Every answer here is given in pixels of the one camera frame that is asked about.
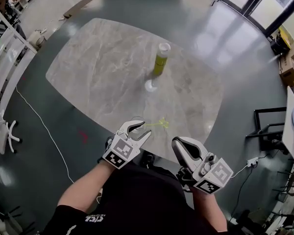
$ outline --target red mark on floor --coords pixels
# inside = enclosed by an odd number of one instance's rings
[[[88,136],[86,135],[86,133],[82,132],[82,131],[78,131],[78,133],[83,137],[83,143],[87,142]]]

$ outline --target black t-shirt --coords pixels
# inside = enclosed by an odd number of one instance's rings
[[[115,170],[103,187],[100,204],[90,215],[58,206],[43,234],[188,234],[216,230],[185,200],[178,180],[159,167],[127,164]]]

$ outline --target black sleeve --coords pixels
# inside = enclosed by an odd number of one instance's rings
[[[57,234],[66,235],[68,230],[83,221],[86,213],[71,206],[58,206],[52,219],[49,221],[42,235]]]

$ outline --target white cable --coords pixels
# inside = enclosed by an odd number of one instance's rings
[[[230,177],[230,178],[234,178],[237,174],[239,174],[242,170],[240,170],[239,172],[237,172],[233,177]]]
[[[55,147],[57,148],[58,152],[60,153],[60,155],[61,155],[61,157],[62,157],[62,160],[63,160],[63,162],[64,162],[64,164],[65,164],[65,167],[67,168],[68,178],[72,181],[72,183],[74,183],[74,181],[72,180],[72,178],[70,178],[70,175],[69,175],[69,168],[68,168],[68,166],[67,166],[67,163],[65,162],[64,157],[63,157],[61,151],[59,150],[57,144],[56,144],[55,141],[53,140],[53,138],[52,138],[52,136],[51,136],[51,134],[50,134],[50,131],[49,131],[48,128],[45,126],[43,120],[42,120],[41,117],[38,115],[38,113],[33,109],[33,107],[31,107],[31,105],[26,101],[26,99],[25,99],[25,98],[22,96],[22,94],[18,91],[18,87],[17,87],[17,86],[16,86],[16,91],[17,91],[18,94],[20,94],[21,98],[24,99],[25,103],[28,104],[28,106],[33,110],[33,112],[37,115],[37,117],[39,117],[41,123],[43,124],[43,126],[44,126],[45,129],[47,130],[47,132],[48,132],[48,134],[49,134],[51,140],[53,141]]]

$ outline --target white tile floor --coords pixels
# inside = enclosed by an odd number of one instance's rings
[[[21,27],[28,38],[34,30],[48,30],[44,37],[48,39],[64,22],[58,19],[81,0],[30,0],[29,6],[20,16]]]

